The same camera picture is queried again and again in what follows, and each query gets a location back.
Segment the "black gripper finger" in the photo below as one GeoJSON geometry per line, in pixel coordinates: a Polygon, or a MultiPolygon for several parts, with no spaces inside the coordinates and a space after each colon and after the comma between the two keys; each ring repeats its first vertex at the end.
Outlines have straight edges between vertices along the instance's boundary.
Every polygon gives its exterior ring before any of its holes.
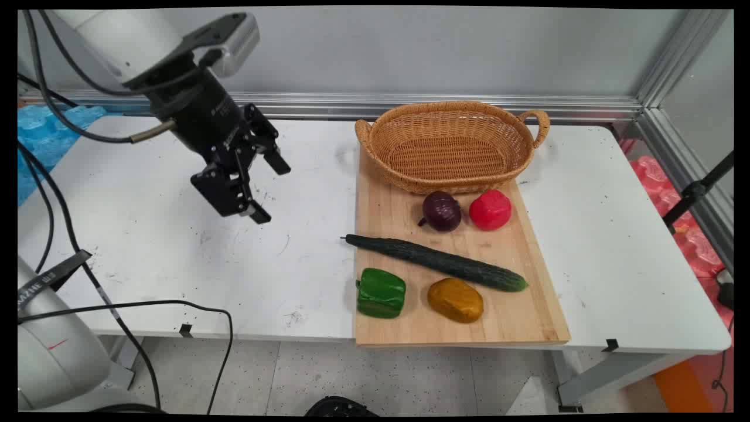
{"type": "Polygon", "coordinates": [[[214,147],[204,169],[190,182],[220,216],[244,215],[256,224],[268,223],[271,216],[250,187],[249,170],[256,155],[252,147],[214,147]]]}
{"type": "Polygon", "coordinates": [[[251,146],[264,156],[266,163],[278,175],[285,175],[291,171],[290,166],[281,156],[276,139],[278,131],[270,120],[254,105],[247,104],[242,108],[243,117],[251,133],[251,146]]]}

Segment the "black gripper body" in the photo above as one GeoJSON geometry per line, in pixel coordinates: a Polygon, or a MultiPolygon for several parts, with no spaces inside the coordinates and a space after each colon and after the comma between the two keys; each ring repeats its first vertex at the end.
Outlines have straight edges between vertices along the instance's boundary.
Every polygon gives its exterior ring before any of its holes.
{"type": "Polygon", "coordinates": [[[248,141],[252,137],[249,114],[218,82],[211,70],[197,65],[169,65],[148,77],[148,87],[184,80],[148,93],[153,115],[176,123],[173,133],[207,164],[237,166],[240,149],[243,166],[254,160],[248,141]]]}

